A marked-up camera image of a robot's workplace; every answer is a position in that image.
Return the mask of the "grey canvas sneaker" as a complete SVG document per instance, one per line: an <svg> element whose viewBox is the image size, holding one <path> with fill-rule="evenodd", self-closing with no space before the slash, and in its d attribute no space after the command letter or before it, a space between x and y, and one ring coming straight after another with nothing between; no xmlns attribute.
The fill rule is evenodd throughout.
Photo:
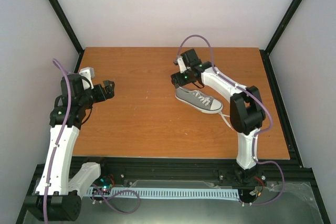
<svg viewBox="0 0 336 224"><path fill-rule="evenodd" d="M219 100L200 92L200 90L179 87L175 89L175 97L202 113L217 114L223 109L223 104Z"/></svg>

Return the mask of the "white shoelace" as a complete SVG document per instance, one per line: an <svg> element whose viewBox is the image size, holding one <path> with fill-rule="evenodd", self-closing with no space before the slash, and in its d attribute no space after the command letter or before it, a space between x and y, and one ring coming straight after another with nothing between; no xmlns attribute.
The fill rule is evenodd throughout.
<svg viewBox="0 0 336 224"><path fill-rule="evenodd" d="M233 131L234 129L231 126L231 124L229 123L230 116L226 115L226 114L223 114L222 111L220 111L218 114L222 117L222 119L224 120L225 124Z"/></svg>

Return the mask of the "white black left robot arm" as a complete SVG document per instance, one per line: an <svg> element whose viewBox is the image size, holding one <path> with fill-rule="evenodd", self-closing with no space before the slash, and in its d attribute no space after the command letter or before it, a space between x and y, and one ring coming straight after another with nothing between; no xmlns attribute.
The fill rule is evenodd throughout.
<svg viewBox="0 0 336 224"><path fill-rule="evenodd" d="M109 170L95 162L82 164L70 177L73 148L83 124L90 118L93 105L114 97L115 83L93 84L89 68L68 74L60 82L61 95L50 113L50 142L44 171L34 193L24 205L39 221L75 221L81 201L91 184L108 180Z"/></svg>

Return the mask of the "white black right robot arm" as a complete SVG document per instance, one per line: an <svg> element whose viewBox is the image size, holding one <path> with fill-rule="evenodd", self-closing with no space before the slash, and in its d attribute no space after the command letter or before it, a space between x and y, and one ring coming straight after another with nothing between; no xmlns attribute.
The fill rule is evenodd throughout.
<svg viewBox="0 0 336 224"><path fill-rule="evenodd" d="M171 76L175 86L175 97L206 114L221 114L223 104L216 98L202 93L199 89L190 90L185 85L199 82L200 86L208 86L229 102L229 115L223 115L225 123L238 134L238 154L235 169L236 180L243 184L257 173L257 140L258 132L265 119L261 106L259 90L246 87L233 81L212 67L210 62L197 60L194 65L185 64L179 57L174 61L179 71Z"/></svg>

